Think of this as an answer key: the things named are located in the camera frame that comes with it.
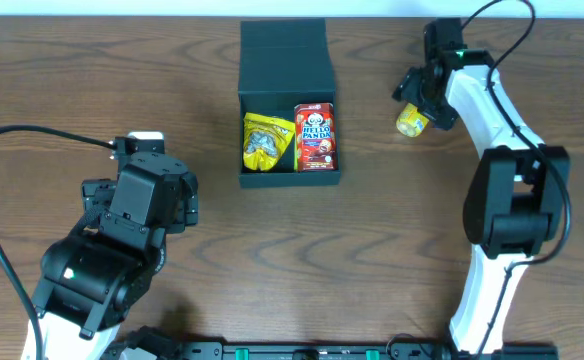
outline black box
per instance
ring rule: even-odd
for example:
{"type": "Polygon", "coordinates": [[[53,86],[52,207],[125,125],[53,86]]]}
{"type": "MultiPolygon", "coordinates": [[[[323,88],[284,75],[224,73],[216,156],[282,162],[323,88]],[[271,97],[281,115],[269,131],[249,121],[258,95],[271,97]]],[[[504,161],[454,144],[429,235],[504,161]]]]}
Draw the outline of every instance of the black box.
{"type": "Polygon", "coordinates": [[[241,23],[239,148],[243,188],[336,185],[341,178],[336,86],[324,19],[244,21],[241,23]],[[294,171],[294,139],[268,172],[243,166],[243,118],[246,112],[294,120],[298,104],[332,103],[335,117],[337,169],[294,171]]]}

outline green light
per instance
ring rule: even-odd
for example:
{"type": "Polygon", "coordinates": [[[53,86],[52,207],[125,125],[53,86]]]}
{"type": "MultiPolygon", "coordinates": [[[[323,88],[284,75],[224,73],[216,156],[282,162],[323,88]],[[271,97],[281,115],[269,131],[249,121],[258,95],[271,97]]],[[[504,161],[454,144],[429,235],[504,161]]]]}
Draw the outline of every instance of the green light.
{"type": "Polygon", "coordinates": [[[63,277],[66,279],[74,279],[74,270],[66,268],[65,272],[63,272],[63,277]]]}

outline wooden table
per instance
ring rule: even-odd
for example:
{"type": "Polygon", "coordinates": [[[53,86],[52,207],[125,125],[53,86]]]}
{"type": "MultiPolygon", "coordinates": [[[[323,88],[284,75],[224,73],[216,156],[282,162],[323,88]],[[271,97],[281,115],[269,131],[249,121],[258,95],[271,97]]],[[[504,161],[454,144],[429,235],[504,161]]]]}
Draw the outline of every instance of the wooden table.
{"type": "MultiPolygon", "coordinates": [[[[403,105],[390,94],[422,64],[428,20],[328,21],[341,184],[261,190],[237,181],[239,21],[0,18],[0,126],[104,140],[156,129],[198,175],[200,224],[169,238],[169,262],[121,334],[147,324],[228,341],[442,337],[469,267],[461,209],[478,160],[461,122],[416,139],[394,128],[403,105]]],[[[497,55],[526,24],[477,20],[465,38],[497,55]]],[[[529,270],[505,339],[584,359],[584,21],[539,20],[501,74],[526,122],[570,152],[574,202],[570,243],[529,270]]],[[[81,215],[81,181],[114,175],[101,149],[0,138],[0,239],[30,293],[44,251],[81,215]]],[[[26,321],[0,268],[0,359],[19,356],[26,321]]]]}

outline yellow can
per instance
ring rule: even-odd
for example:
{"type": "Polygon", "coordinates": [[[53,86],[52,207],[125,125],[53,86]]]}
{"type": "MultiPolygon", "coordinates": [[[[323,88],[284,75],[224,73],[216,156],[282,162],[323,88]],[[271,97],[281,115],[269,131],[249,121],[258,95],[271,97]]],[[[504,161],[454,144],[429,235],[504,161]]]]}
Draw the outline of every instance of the yellow can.
{"type": "Polygon", "coordinates": [[[423,132],[428,122],[428,118],[421,115],[416,106],[408,103],[396,119],[396,128],[405,136],[416,137],[423,132]]]}

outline yellow snack bag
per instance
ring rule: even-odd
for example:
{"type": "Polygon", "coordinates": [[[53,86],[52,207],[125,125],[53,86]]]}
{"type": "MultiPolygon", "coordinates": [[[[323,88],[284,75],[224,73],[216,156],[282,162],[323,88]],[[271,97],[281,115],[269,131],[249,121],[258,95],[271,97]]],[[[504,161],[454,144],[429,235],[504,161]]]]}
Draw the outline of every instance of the yellow snack bag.
{"type": "Polygon", "coordinates": [[[252,170],[272,169],[294,138],[294,123],[254,113],[246,113],[243,123],[243,164],[252,170]]]}

